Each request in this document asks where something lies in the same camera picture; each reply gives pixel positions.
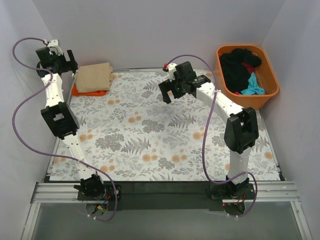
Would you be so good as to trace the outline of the beige t shirt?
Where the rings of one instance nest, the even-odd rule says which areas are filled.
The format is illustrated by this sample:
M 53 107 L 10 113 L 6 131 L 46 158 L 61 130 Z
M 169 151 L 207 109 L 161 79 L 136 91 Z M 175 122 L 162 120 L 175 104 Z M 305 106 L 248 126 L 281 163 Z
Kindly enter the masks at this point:
M 79 93 L 108 91 L 114 80 L 113 67 L 109 62 L 80 66 L 75 86 Z

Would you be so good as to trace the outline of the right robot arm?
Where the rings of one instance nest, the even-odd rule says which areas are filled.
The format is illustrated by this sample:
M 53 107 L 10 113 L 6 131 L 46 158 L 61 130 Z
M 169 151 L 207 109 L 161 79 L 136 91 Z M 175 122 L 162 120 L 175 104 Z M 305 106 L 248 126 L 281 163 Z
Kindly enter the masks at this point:
M 230 151 L 229 170 L 224 181 L 209 180 L 212 198 L 256 199 L 258 185 L 249 182 L 254 176 L 248 171 L 249 155 L 259 137 L 256 111 L 234 103 L 207 76 L 197 75 L 188 61 L 166 63 L 163 71 L 169 75 L 159 84 L 165 103 L 171 103 L 169 92 L 176 99 L 190 94 L 208 105 L 210 113 L 218 114 L 225 123 L 223 139 Z

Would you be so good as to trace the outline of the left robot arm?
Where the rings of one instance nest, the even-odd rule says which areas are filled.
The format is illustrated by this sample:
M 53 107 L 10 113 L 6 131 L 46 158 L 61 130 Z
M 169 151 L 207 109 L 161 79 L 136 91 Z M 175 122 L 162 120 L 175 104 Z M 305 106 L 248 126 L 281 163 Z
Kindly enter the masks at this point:
M 80 185 L 75 185 L 75 189 L 88 198 L 101 200 L 106 196 L 106 187 L 97 171 L 88 166 L 91 163 L 85 159 L 77 134 L 79 122 L 63 96 L 61 75 L 67 72 L 76 74 L 78 70 L 74 55 L 68 50 L 69 60 L 66 60 L 57 46 L 46 46 L 35 52 L 39 58 L 37 74 L 44 85 L 49 85 L 45 90 L 46 105 L 40 111 L 41 115 L 53 135 L 62 140 L 71 157 L 77 159 Z

